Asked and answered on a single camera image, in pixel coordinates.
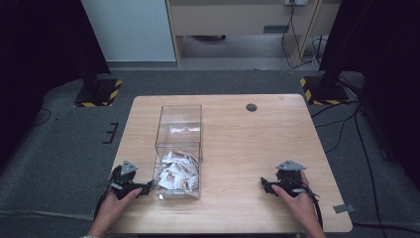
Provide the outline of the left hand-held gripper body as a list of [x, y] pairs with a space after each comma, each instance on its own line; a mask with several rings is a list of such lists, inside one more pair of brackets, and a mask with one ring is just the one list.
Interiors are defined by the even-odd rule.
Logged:
[[122, 165], [117, 166], [111, 175], [110, 186], [121, 200], [131, 191], [140, 188], [147, 189], [145, 183], [134, 183], [133, 178], [139, 167], [125, 160]]

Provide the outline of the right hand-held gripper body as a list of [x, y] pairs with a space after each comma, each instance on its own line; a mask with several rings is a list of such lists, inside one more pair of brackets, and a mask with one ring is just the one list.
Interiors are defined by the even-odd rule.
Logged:
[[304, 192], [301, 171], [306, 167], [291, 160], [287, 160], [276, 166], [276, 177], [279, 186], [282, 187], [290, 196], [296, 197], [299, 193]]

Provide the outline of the clear acrylic drawer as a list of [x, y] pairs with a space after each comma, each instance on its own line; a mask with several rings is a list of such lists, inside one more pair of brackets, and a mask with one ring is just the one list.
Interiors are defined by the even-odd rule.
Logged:
[[157, 197], [160, 200], [172, 199], [172, 198], [196, 198], [196, 199], [198, 199], [200, 197], [200, 166], [201, 166], [202, 162], [197, 161], [199, 163], [199, 187], [197, 189], [193, 190], [190, 193], [181, 192], [181, 191], [163, 191], [162, 189], [160, 189], [158, 187], [158, 174], [161, 171], [161, 160], [162, 160], [162, 158], [157, 153], [155, 172], [154, 172], [155, 191], [156, 191]]

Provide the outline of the clear acrylic box housing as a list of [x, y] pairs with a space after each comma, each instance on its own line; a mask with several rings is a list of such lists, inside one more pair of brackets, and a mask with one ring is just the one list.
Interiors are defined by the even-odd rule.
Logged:
[[155, 148], [161, 158], [168, 152], [183, 151], [202, 162], [202, 106], [164, 105]]

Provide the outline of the person's left hand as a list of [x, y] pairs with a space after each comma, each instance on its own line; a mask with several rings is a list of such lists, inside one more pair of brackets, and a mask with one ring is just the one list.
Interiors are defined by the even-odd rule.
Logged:
[[107, 192], [97, 216], [94, 219], [92, 229], [97, 232], [106, 232], [114, 223], [117, 222], [126, 207], [132, 200], [140, 195], [141, 191], [141, 188], [136, 188], [130, 191], [122, 199], [119, 199], [113, 190]]

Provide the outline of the person's right hand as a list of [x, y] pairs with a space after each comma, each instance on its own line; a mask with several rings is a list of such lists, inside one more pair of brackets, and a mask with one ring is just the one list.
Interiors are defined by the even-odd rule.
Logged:
[[306, 233], [319, 227], [318, 218], [310, 196], [306, 192], [296, 197], [290, 196], [282, 187], [273, 185], [274, 192], [285, 202], [292, 216], [302, 226]]

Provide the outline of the pile of white sachets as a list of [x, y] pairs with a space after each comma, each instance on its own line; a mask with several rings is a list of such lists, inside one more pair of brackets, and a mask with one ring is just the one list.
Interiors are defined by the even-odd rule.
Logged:
[[169, 151], [161, 160], [158, 187], [190, 193], [199, 187], [199, 163], [188, 152]]

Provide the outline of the grey tape strip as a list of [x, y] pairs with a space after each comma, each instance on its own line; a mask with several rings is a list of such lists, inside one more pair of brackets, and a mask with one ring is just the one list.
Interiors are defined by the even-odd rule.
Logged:
[[335, 210], [336, 213], [343, 213], [343, 212], [351, 213], [357, 210], [353, 204], [335, 205], [333, 209]]

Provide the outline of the black striped stand base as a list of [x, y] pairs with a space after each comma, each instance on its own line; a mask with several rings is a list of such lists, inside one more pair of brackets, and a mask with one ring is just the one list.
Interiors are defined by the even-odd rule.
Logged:
[[88, 89], [83, 85], [78, 92], [75, 100], [75, 107], [97, 107], [97, 106], [110, 106], [122, 84], [119, 79], [98, 79], [98, 86], [94, 89]]
[[344, 86], [338, 82], [324, 80], [322, 76], [304, 76], [299, 82], [310, 105], [337, 105], [349, 102]]

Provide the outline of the dark curtain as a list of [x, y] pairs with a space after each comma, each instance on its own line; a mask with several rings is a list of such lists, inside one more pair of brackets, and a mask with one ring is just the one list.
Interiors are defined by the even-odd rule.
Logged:
[[363, 108], [386, 157], [420, 187], [420, 0], [342, 0], [322, 87], [362, 74]]
[[49, 90], [108, 71], [81, 0], [0, 0], [0, 173]]

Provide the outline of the white cabinet panel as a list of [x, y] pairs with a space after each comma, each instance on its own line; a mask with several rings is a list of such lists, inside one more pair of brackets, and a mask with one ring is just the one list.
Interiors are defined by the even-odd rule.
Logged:
[[165, 0], [81, 0], [108, 62], [175, 62]]

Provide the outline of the light wooden desk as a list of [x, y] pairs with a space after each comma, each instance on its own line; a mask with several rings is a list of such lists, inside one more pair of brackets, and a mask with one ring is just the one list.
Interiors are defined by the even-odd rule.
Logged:
[[315, 36], [330, 34], [342, 0], [309, 0], [284, 6], [284, 0], [165, 0], [174, 53], [181, 62], [187, 36], [282, 34], [286, 55], [303, 63]]

